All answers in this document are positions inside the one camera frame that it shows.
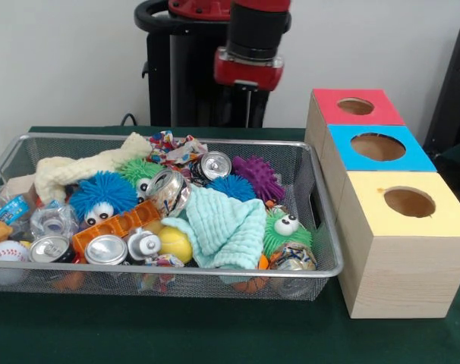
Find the blue fuzzy ball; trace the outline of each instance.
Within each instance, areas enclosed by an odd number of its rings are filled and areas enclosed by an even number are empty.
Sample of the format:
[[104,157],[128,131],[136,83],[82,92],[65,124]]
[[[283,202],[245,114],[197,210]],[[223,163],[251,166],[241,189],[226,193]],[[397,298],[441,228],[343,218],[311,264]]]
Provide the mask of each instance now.
[[211,181],[208,188],[213,188],[219,192],[223,192],[228,197],[239,199],[242,202],[249,199],[255,199],[255,192],[248,180],[243,177],[230,174],[227,177],[218,177]]
[[114,215],[130,211],[137,205],[137,193],[131,183],[119,173],[98,172],[88,180],[81,180],[79,189],[70,198],[80,221],[102,202],[114,209]]

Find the baseball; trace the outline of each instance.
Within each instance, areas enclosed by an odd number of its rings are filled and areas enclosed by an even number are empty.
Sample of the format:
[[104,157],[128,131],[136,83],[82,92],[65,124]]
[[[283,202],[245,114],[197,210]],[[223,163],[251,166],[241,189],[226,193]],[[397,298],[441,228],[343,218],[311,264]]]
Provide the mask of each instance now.
[[[21,243],[6,240],[0,243],[0,261],[27,262],[29,250]],[[0,285],[16,284],[24,278],[24,270],[16,268],[0,268]]]

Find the metal basket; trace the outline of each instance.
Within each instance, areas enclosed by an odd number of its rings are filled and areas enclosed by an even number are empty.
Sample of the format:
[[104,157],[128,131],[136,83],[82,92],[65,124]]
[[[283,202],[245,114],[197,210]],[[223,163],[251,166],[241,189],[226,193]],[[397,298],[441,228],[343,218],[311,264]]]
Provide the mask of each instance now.
[[[32,174],[46,157],[83,158],[121,146],[126,136],[29,133],[14,140],[0,158],[0,184]],[[209,150],[271,161],[285,188],[283,205],[313,233],[316,271],[271,271],[0,262],[0,274],[21,276],[0,291],[86,293],[167,297],[228,297],[314,300],[343,266],[329,197],[317,155],[297,142],[201,140]],[[246,285],[226,284],[239,277]],[[252,293],[255,287],[263,289]]]

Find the green fuzzy ball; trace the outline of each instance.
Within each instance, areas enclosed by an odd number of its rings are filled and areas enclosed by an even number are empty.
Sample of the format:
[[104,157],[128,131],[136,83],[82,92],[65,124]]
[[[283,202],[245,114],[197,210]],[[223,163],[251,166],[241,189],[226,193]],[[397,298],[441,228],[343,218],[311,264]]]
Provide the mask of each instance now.
[[309,231],[307,231],[304,226],[299,224],[298,230],[292,235],[285,237],[281,234],[278,234],[274,229],[276,221],[280,220],[287,214],[282,210],[270,211],[266,219],[266,233],[263,237],[263,253],[267,258],[276,251],[282,244],[287,243],[288,241],[295,241],[297,243],[303,243],[306,246],[311,248],[313,243],[313,237]]
[[137,188],[137,182],[141,178],[153,178],[165,167],[156,163],[146,162],[143,159],[134,159],[122,166],[118,172]]

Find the yellow box top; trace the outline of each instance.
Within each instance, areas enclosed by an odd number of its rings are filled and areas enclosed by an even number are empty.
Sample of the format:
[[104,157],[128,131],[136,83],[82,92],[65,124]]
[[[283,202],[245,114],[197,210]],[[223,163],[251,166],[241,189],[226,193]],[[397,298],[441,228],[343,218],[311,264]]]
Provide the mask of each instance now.
[[460,203],[434,172],[350,171],[375,236],[460,237]]

